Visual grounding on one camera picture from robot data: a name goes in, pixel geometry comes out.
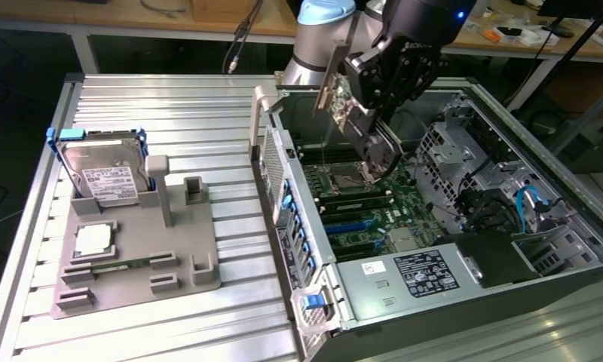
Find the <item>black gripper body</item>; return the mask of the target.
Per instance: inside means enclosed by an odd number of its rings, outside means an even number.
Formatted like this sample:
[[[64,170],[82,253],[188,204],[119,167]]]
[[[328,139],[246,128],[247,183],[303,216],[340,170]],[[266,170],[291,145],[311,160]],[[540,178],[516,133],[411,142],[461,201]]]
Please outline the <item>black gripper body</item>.
[[[382,30],[371,44],[380,59],[437,54],[453,42],[473,5],[471,0],[386,1]]]

